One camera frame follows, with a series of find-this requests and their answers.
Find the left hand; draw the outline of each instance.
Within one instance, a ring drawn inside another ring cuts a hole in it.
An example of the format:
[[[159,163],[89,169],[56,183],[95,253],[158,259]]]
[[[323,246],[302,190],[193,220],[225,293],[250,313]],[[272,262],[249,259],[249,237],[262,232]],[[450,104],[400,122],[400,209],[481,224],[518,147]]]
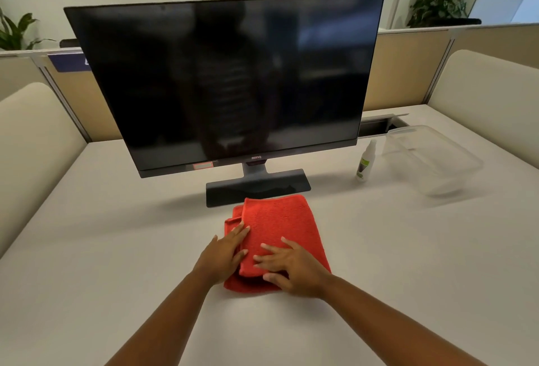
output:
[[[211,242],[200,254],[193,272],[199,272],[207,277],[211,285],[224,282],[238,268],[241,260],[247,255],[247,250],[234,254],[236,247],[244,240],[251,227],[244,228],[243,221],[225,237],[213,237]]]

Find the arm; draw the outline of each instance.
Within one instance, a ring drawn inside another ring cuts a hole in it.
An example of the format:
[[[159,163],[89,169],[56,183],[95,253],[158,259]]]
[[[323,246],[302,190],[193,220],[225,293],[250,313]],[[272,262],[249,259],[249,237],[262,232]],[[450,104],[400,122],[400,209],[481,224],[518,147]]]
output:
[[[262,247],[273,255],[255,256],[264,279],[299,296],[326,301],[387,366],[484,366],[398,310],[330,274],[299,244],[290,248]],[[289,278],[273,272],[285,270]]]
[[[106,366],[178,365],[208,291],[232,275],[245,257],[247,250],[234,251],[249,229],[242,222],[221,240],[213,237],[193,270]]]

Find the cubicle partition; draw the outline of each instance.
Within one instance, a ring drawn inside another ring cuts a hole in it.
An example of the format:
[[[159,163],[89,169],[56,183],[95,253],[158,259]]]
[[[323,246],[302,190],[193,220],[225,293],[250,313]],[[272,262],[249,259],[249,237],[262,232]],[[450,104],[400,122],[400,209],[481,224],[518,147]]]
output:
[[[30,57],[0,56],[0,101],[32,82],[47,83]]]
[[[539,69],[539,24],[455,27],[449,47],[429,89],[432,95],[448,59],[462,49]]]
[[[447,29],[382,31],[374,52],[365,110],[421,104],[449,41]],[[90,68],[84,66],[80,49],[20,51],[17,55],[16,59],[34,62],[33,71],[43,73],[88,141],[121,138]]]
[[[461,49],[539,68],[539,25],[381,31],[364,109],[427,103],[447,59]],[[87,141],[121,138],[80,48],[0,53],[0,99],[44,80]]]

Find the red microfiber cloth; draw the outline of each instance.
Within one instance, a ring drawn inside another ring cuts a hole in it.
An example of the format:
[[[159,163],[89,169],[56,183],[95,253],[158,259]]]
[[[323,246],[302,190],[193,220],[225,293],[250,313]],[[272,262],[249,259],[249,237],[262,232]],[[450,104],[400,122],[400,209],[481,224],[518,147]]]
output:
[[[278,290],[278,287],[261,278],[268,271],[254,267],[257,262],[253,255],[270,254],[260,246],[261,243],[289,248],[281,241],[281,237],[300,244],[330,270],[313,213],[302,195],[266,200],[245,199],[244,205],[234,207],[232,218],[225,221],[225,234],[232,231],[241,220],[245,226],[251,226],[251,231],[238,251],[247,248],[249,252],[239,270],[225,282],[225,288],[243,293]]]

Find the blue sign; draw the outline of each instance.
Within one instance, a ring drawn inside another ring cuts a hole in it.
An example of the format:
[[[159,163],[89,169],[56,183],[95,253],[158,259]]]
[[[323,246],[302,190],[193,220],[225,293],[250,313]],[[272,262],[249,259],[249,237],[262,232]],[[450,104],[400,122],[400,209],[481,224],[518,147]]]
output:
[[[49,59],[58,72],[90,71],[84,54],[49,54]]]

